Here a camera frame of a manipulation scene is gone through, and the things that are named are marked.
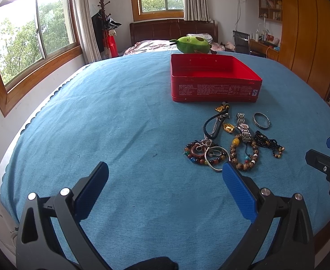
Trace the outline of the dark metal bangle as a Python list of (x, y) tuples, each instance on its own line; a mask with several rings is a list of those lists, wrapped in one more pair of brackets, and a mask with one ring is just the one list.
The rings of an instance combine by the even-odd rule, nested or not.
[(255, 112), (252, 119), (256, 127), (262, 130), (267, 130), (270, 128), (271, 122), (267, 115), (261, 112)]

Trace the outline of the silver wrist watch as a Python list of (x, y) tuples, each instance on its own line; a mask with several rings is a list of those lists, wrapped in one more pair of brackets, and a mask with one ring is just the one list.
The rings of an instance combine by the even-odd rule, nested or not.
[(241, 132), (242, 141), (245, 143), (251, 142), (252, 134), (249, 125), (246, 123), (245, 114), (237, 113), (236, 122), (238, 130)]

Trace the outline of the gold amber pendant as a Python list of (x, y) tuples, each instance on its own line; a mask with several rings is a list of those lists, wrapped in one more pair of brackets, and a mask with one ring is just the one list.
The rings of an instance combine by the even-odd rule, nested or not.
[(235, 127), (234, 127), (234, 125), (232, 125), (230, 123), (223, 123), (223, 129), (227, 133), (233, 133), (235, 130)]

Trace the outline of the wooden wardrobe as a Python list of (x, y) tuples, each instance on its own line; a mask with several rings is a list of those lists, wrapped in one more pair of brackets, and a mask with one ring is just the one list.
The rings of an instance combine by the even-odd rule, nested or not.
[(326, 98), (330, 93), (330, 1), (282, 0), (277, 10), (282, 18), (280, 50), (268, 48), (266, 56)]

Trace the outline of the folded clothes pile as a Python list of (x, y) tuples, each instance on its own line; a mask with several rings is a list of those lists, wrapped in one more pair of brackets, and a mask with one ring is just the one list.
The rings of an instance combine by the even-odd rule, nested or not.
[(208, 43), (213, 41), (213, 37), (210, 34), (187, 34), (188, 37), (199, 37), (206, 40)]

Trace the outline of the green avocado plush toy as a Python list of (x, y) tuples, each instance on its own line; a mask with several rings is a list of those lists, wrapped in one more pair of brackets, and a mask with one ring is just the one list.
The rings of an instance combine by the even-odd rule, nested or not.
[(183, 54), (217, 54), (211, 49), (211, 45), (202, 37), (180, 37), (169, 40), (171, 45), (175, 45)]

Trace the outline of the left beige curtain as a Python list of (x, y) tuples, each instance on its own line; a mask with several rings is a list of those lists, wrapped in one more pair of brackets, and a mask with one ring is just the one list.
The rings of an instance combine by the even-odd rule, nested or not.
[(72, 0), (72, 3), (74, 7), (77, 34), (85, 62), (98, 62), (102, 60), (102, 58), (97, 47), (88, 0)]

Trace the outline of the beige curtain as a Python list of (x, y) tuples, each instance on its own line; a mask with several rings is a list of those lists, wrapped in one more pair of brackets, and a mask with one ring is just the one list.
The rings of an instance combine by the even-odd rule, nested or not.
[(209, 22), (207, 0), (184, 0), (184, 20)]
[(102, 60), (102, 58), (97, 47), (88, 0), (72, 0), (72, 3), (74, 7), (77, 34), (85, 62), (98, 62)]

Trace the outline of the right beige curtain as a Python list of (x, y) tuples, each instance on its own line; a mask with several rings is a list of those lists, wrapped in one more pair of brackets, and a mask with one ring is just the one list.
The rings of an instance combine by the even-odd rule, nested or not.
[(209, 22), (207, 0), (184, 0), (184, 20)]

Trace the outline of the dark wooden headboard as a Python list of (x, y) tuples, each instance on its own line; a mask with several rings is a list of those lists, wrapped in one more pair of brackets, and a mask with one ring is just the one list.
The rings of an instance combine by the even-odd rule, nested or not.
[(152, 20), (130, 23), (132, 45), (143, 40), (171, 40), (187, 34), (209, 34), (218, 42), (217, 21)]

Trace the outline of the red bag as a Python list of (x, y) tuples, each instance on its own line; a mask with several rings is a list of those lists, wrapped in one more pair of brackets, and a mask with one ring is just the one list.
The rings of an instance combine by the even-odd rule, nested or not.
[(103, 47), (106, 59), (119, 56), (115, 37), (116, 31), (114, 29), (103, 31)]

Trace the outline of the left wooden window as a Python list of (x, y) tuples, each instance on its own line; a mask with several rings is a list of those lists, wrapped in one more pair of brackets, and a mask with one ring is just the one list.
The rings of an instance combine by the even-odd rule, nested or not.
[(81, 55), (74, 0), (0, 0), (0, 111)]

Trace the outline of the pink floral bedsheet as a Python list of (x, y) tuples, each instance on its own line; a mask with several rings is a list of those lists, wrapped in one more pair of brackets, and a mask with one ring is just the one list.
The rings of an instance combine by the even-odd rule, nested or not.
[[(211, 49), (219, 52), (225, 51), (225, 47), (218, 43), (210, 43)], [(129, 47), (124, 56), (132, 54), (141, 54), (145, 52), (157, 52), (157, 51), (179, 51), (175, 45), (171, 45), (167, 40), (143, 40), (135, 43), (134, 46)]]

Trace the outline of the coat rack with clothes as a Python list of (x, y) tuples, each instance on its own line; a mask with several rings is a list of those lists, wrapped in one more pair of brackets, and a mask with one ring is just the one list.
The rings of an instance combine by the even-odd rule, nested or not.
[(103, 47), (103, 31), (109, 31), (111, 29), (116, 30), (119, 26), (122, 25), (121, 23), (113, 20), (113, 18), (111, 18), (111, 14), (106, 14), (105, 6), (107, 6), (110, 2), (111, 1), (105, 2), (105, 0), (99, 0), (97, 5), (98, 12), (91, 17), (98, 51), (103, 54), (104, 58), (105, 53)]

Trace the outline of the wall bookshelf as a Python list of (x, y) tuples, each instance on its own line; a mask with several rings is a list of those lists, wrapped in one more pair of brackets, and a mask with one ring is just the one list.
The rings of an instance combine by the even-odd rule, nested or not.
[(282, 8), (282, 0), (259, 0), (258, 17), (281, 23), (283, 20)]

